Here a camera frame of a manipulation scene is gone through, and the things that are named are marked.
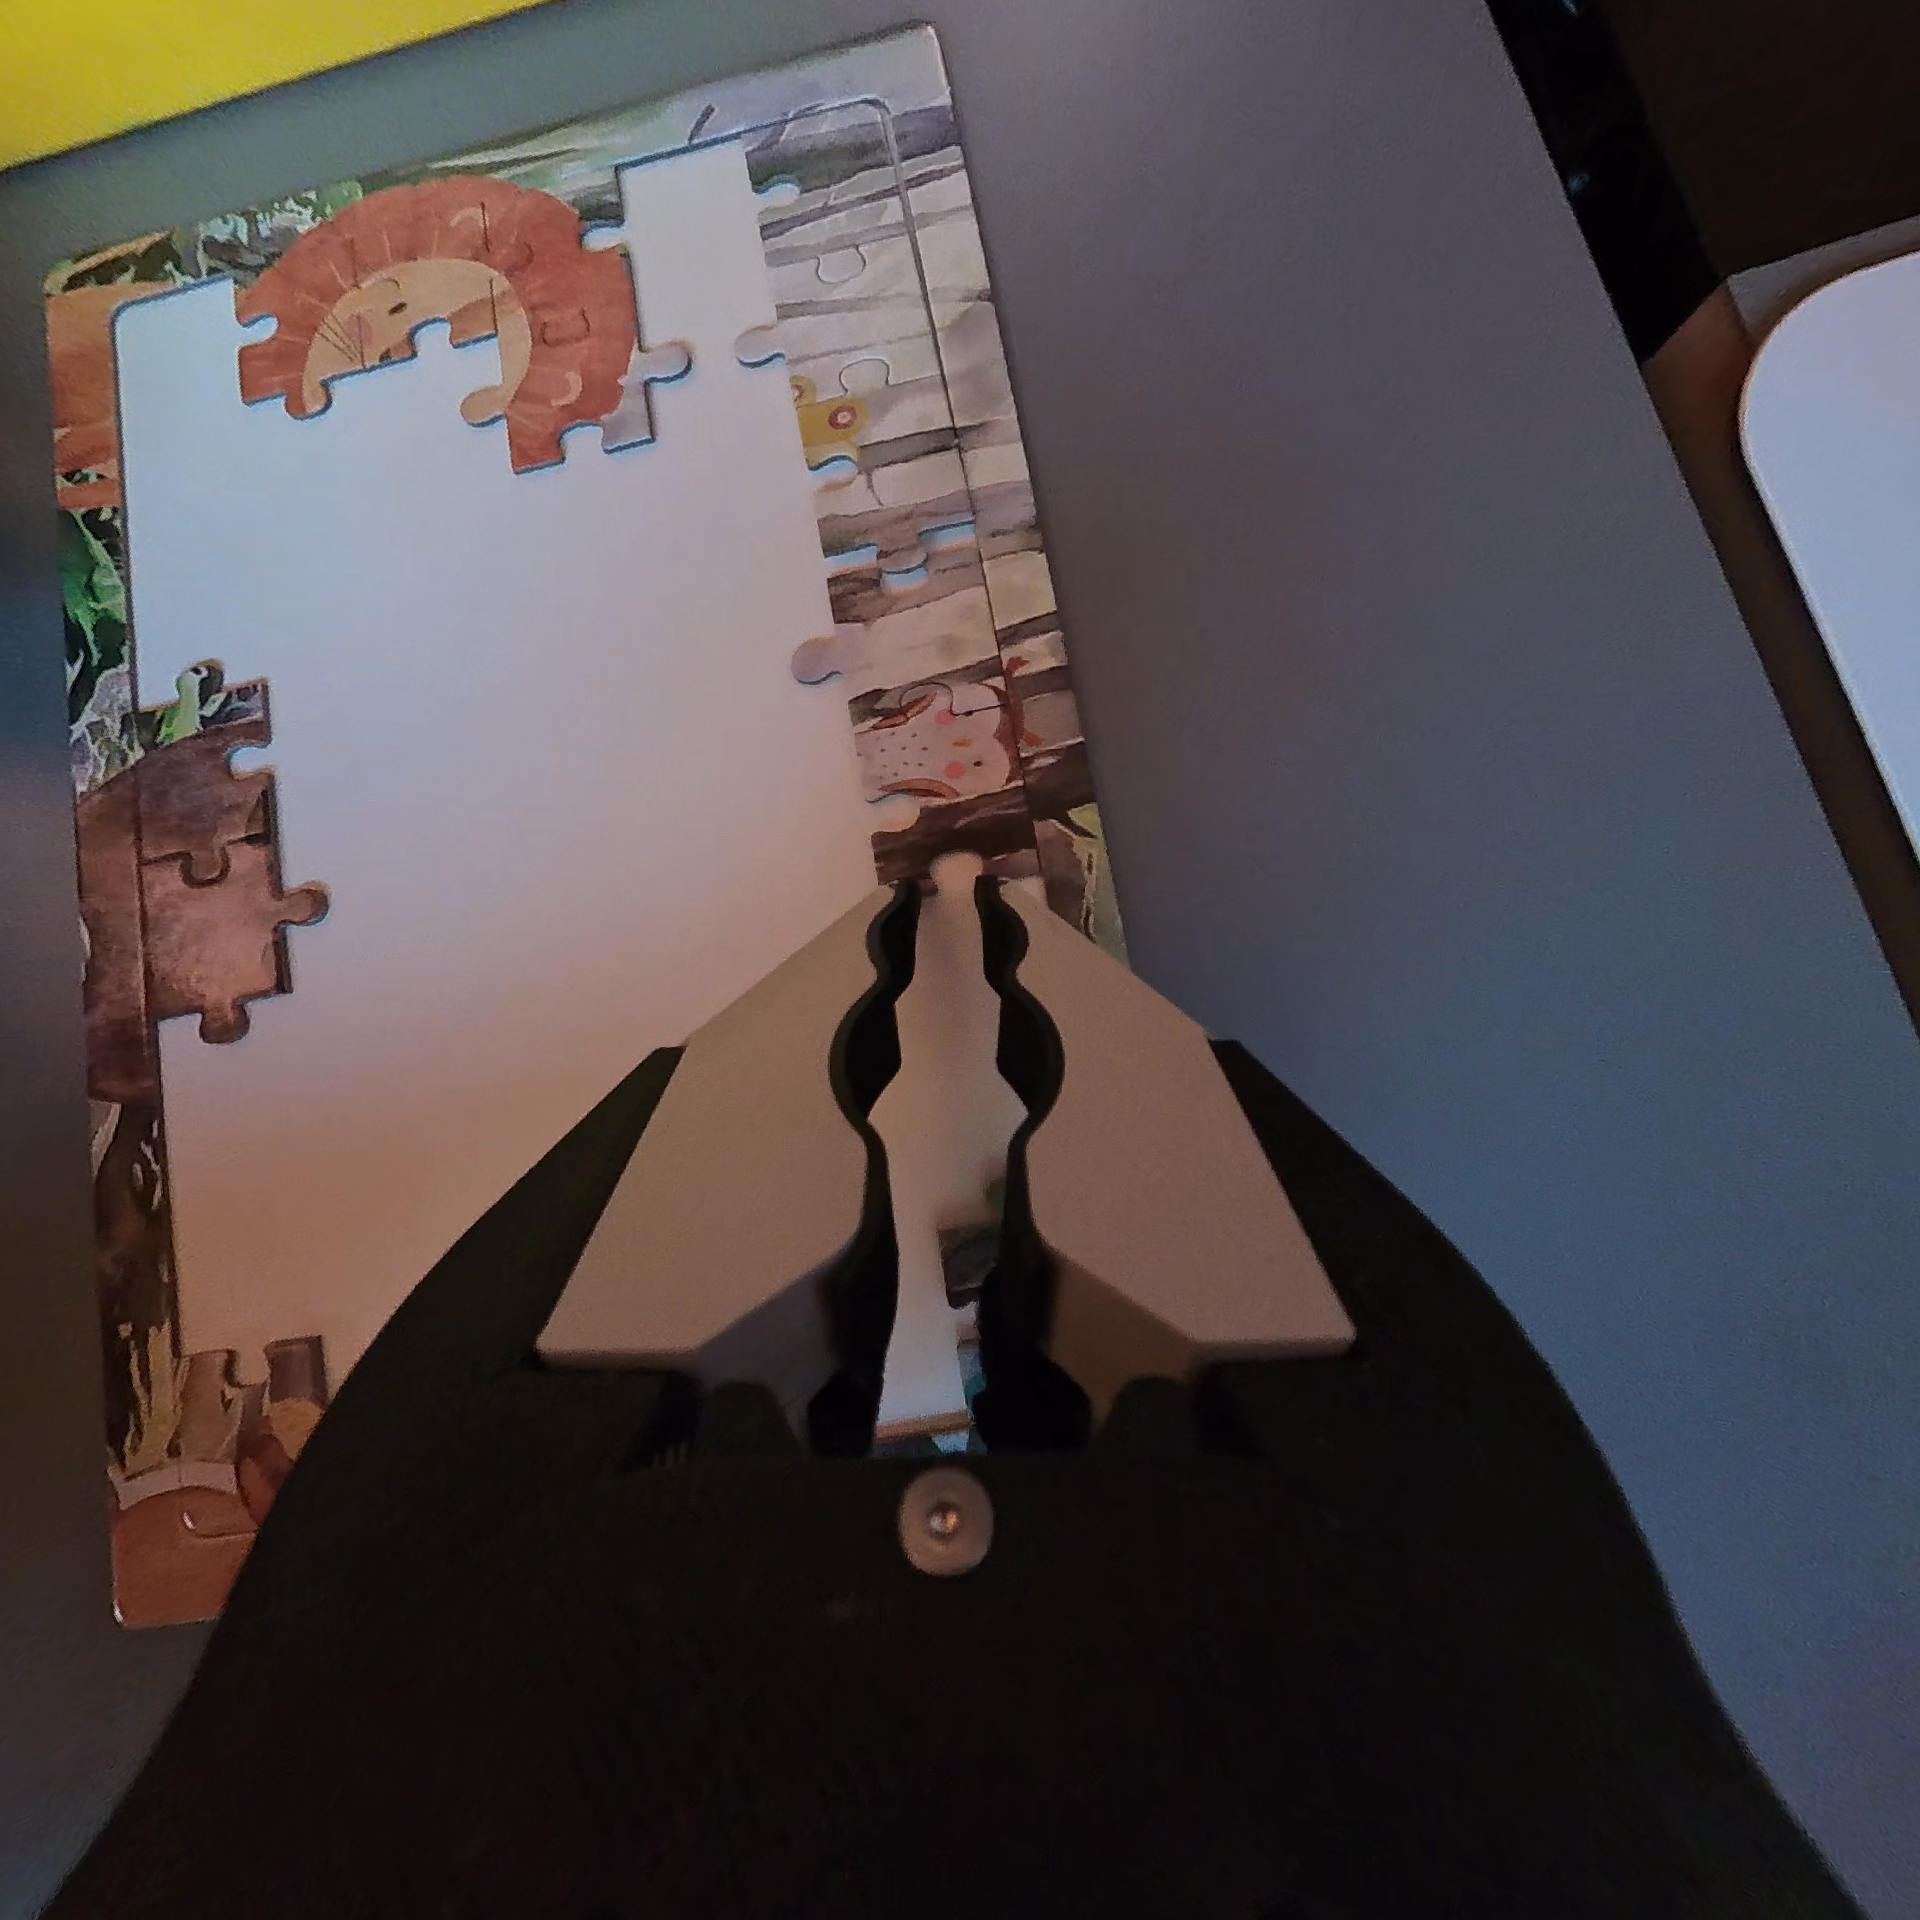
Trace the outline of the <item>grey yellow flower puzzle piece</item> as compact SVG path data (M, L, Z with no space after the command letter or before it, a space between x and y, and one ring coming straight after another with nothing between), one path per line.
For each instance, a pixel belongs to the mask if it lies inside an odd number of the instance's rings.
M862 354L819 377L787 377L821 516L966 503L939 376L896 377L887 359Z

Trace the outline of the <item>white stand base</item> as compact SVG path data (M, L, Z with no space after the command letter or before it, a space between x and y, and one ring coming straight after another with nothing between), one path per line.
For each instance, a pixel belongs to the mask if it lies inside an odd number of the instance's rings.
M1771 668L1827 826L1915 1017L1918 221L1741 272L1739 451L1789 572Z

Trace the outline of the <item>grey desk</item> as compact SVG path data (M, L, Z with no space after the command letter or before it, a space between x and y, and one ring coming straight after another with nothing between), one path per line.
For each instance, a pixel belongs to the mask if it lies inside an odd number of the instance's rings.
M1915 1037L1483 5L559 5L4 179L4 1915L198 1627L107 1605L40 272L936 26L1141 971L1473 1260L1915 1915Z

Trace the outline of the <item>green white puzzle piece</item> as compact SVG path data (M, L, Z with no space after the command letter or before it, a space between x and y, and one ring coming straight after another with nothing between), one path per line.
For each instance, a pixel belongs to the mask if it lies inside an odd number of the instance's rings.
M157 752L216 730L241 730L241 743L271 738L269 683L264 679L229 683L224 663L216 659L187 666L175 677L173 700L139 708L134 719L142 752Z

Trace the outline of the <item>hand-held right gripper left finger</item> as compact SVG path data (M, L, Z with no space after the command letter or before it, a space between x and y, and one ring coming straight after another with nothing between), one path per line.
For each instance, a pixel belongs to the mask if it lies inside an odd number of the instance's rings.
M916 885L879 889L685 1042L537 1348L704 1385L879 1383L896 1223L870 1115L900 1066Z

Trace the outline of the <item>yellow brown puzzle piece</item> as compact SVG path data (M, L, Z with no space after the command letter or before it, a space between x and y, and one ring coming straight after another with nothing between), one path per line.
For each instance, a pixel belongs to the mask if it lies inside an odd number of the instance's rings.
M175 1461L181 1485L235 1495L264 1521L328 1404L319 1335L271 1339L267 1378L237 1383L232 1352L183 1357Z

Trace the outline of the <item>yellow plastic bin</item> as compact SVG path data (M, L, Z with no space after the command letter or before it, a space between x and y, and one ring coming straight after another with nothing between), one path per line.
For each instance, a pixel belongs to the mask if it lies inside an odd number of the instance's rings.
M523 2L1 2L1 167L521 10Z

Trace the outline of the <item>red puzzle piece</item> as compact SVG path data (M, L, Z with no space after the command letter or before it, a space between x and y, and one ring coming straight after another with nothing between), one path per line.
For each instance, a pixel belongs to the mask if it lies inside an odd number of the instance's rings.
M614 386L632 354L632 287L614 253L583 248L581 217L547 192L483 177L487 265L505 277L533 337L533 368Z
M641 351L621 312L584 309L503 327L499 359L501 413L516 474L558 465L561 437L573 425L613 416L632 363L639 363L639 379L671 379L689 368L681 343Z
M289 416L327 410L332 377L374 368L393 351L393 244L344 212L299 241L237 299L235 317L275 321L237 353L241 400L283 397Z
M484 256L452 252L468 243L489 243L489 217L477 205L457 208L449 224L429 215L408 241L413 253L387 265L374 265L367 239L353 239L356 282L316 329L303 376L332 379L411 356L415 327L446 321L457 346L495 339L501 388L515 394L533 356L531 327L505 272Z

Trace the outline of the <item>puzzle frame tray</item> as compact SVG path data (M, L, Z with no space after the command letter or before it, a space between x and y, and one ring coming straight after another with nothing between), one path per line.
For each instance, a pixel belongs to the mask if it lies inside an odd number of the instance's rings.
M677 1040L877 877L915 803L862 795L825 529L774 321L744 136L792 109L891 115L904 256L928 305L976 520L997 663L1030 736L1046 905L1125 961L952 84L933 27L689 87L121 239L43 282L63 583L69 767L112 1613L219 1613L257 1521L181 1485L185 1356L323 1338L327 1395L415 1279L645 1052ZM393 256L480 179L547 192L631 279L639 379L515 471L499 343L247 403L235 299L340 217ZM153 1020L137 713L216 659L269 683L289 989L240 1040Z

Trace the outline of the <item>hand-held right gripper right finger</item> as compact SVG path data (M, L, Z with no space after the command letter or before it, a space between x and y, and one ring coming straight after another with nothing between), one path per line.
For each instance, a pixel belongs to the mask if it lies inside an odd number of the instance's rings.
M1070 1381L1328 1357L1356 1338L1207 1031L1027 895L976 885L1022 1097L989 1368Z

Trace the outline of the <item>pale spotted puzzle piece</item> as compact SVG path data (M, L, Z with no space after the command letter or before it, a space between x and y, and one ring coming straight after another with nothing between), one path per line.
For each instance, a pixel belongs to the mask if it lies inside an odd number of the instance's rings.
M870 840L879 882L924 880L948 852L981 855L989 873L1035 872L1022 768L1030 736L997 663L860 692L848 716L862 795L915 803L910 824Z

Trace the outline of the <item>teal grey puzzle piece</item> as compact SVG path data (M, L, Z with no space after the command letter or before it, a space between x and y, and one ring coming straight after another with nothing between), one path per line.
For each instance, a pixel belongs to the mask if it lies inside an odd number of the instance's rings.
M1001 1248L1004 1172L991 1177L968 1215L936 1228L943 1297L951 1311L955 1362L965 1395L966 1450L984 1444L976 1431L976 1397L984 1385L977 1348L977 1304Z

